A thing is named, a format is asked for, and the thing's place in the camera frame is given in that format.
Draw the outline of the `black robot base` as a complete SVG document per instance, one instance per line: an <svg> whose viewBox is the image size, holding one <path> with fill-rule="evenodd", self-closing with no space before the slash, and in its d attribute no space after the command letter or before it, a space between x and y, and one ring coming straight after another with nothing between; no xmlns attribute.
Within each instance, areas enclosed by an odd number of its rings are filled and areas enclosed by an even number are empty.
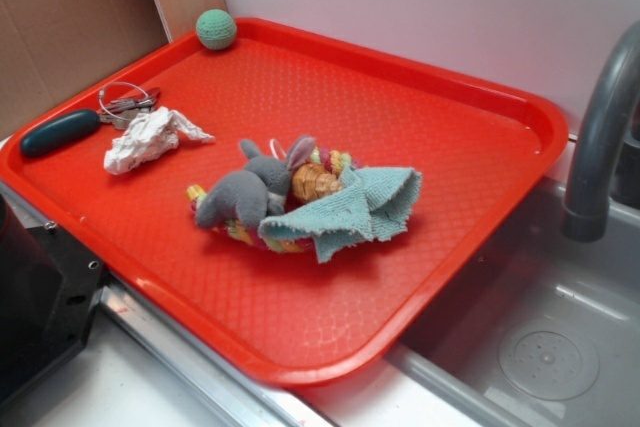
<svg viewBox="0 0 640 427"><path fill-rule="evenodd" d="M25 227L1 201L1 405L86 346L105 265L54 224Z"/></svg>

